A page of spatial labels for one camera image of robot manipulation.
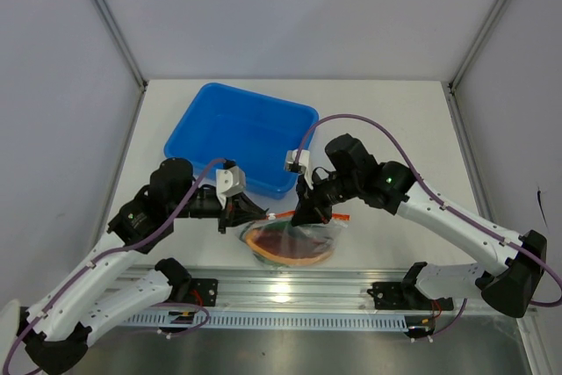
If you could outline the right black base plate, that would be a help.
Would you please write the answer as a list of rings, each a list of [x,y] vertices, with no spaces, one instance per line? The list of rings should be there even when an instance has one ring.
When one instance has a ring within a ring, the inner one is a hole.
[[[414,285],[402,282],[374,282],[366,291],[377,310],[452,311],[451,298],[428,299]]]

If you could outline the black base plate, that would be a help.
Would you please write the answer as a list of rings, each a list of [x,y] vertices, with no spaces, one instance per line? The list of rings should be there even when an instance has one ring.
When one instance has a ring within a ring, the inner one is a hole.
[[[214,307],[218,298],[219,280],[216,278],[193,278],[183,285],[175,297],[177,303]]]
[[[366,291],[377,310],[452,311],[451,298],[428,299],[414,285],[402,282],[374,282]]]

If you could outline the aluminium rail frame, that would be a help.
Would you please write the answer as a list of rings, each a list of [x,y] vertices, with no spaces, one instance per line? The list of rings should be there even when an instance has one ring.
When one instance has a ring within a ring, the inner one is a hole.
[[[378,281],[399,281],[403,270],[188,269],[219,281],[215,310],[359,314],[374,310],[367,294]]]

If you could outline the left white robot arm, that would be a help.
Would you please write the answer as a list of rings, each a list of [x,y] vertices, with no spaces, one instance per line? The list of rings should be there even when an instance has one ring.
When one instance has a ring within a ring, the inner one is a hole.
[[[14,343],[25,346],[39,371],[65,373],[108,331],[148,307],[202,307],[192,293],[191,274],[174,258],[160,260],[127,288],[103,294],[173,233],[176,219],[216,220],[225,233],[266,217],[245,194],[245,175],[235,162],[214,159],[205,170],[215,170],[214,185],[204,184],[204,174],[194,177],[186,159],[161,162],[77,267],[43,300],[22,310]]]

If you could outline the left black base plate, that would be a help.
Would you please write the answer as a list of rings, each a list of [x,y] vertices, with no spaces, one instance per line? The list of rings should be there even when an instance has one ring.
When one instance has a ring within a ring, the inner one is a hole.
[[[175,297],[177,303],[214,307],[218,298],[219,280],[216,278],[193,278],[183,285]]]

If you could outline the clear zip top bag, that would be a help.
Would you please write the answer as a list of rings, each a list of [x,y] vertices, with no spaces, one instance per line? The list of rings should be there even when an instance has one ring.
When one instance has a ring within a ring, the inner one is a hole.
[[[311,267],[327,261],[334,254],[337,238],[348,226],[350,216],[335,213],[327,224],[294,227],[293,214],[294,211],[269,213],[265,220],[242,226],[237,237],[267,267]]]

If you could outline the orange purple sweet potato slice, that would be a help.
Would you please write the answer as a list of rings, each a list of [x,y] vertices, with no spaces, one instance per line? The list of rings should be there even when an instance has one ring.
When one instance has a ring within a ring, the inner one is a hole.
[[[268,263],[277,266],[305,267],[322,263],[334,253],[329,237],[316,237],[300,231],[286,233],[281,229],[251,229],[244,243]]]

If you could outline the blue plastic bin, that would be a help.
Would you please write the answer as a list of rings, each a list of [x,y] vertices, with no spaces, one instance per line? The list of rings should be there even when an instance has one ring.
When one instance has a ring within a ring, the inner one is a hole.
[[[318,120],[319,113],[309,105],[207,83],[178,121],[163,153],[190,161],[195,172],[214,158],[233,160],[245,172],[248,191],[281,199],[297,180],[284,169],[286,153],[298,148]]]

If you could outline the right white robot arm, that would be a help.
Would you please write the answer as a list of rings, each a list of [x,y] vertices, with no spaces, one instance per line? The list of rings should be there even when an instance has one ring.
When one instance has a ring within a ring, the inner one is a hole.
[[[513,318],[525,315],[544,274],[547,240],[500,227],[447,200],[419,181],[399,162],[377,162],[349,134],[325,147],[334,169],[325,178],[309,169],[309,153],[287,153],[285,168],[298,174],[298,204],[293,226],[327,224],[332,209],[353,198],[367,206],[410,220],[464,251],[471,264],[415,263],[402,280],[400,295],[410,307],[431,299],[483,299]]]

